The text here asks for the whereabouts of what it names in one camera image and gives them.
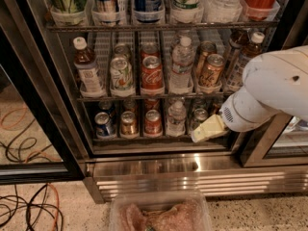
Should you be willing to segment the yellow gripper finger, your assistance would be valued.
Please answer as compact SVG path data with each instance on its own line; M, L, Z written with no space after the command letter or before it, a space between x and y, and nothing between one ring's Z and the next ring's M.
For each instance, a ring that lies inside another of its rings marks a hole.
M228 128L220 115L211 115L195 130L191 132L193 142L202 142L221 137L228 132Z

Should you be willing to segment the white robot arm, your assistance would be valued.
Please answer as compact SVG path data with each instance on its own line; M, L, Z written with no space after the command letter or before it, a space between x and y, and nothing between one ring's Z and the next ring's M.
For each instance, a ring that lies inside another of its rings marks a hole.
M308 46L261 54L244 67L243 85L195 130L194 142L227 130L247 132L285 113L308 121Z

